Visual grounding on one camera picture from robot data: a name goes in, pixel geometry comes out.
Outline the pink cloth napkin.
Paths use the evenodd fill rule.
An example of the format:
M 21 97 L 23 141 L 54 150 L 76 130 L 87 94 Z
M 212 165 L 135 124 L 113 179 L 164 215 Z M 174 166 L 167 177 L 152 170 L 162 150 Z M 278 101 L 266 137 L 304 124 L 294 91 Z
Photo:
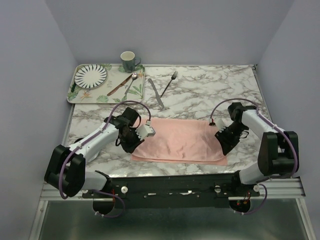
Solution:
M 218 128 L 205 120 L 153 118 L 153 137 L 131 154 L 133 161 L 226 166 L 227 157 L 215 137 Z

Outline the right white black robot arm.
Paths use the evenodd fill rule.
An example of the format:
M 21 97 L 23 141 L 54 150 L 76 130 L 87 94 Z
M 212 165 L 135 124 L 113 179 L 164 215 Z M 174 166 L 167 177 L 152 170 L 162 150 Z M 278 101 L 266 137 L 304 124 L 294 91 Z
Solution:
M 221 119 L 209 120 L 218 128 L 217 138 L 224 155 L 227 155 L 240 142 L 242 134 L 252 131 L 260 139 L 257 162 L 236 173 L 236 180 L 230 183 L 230 191 L 241 196 L 248 185 L 268 179 L 287 179 L 299 168 L 299 139 L 294 131 L 286 131 L 272 123 L 259 111 L 257 105 L 243 105 L 241 99 L 234 98 L 227 108 L 232 121 L 225 125 Z

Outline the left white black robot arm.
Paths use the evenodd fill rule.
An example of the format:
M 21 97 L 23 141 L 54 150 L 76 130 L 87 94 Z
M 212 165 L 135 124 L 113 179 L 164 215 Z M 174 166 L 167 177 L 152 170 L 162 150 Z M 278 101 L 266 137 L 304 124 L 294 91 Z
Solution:
M 141 120 L 136 110 L 127 107 L 121 115 L 107 117 L 99 128 L 78 142 L 58 145 L 52 152 L 44 181 L 67 197 L 82 190 L 93 190 L 99 197 L 107 197 L 111 191 L 109 176 L 99 170 L 86 171 L 86 164 L 110 143 L 121 146 L 126 153 L 133 153 L 143 142 L 134 126 Z

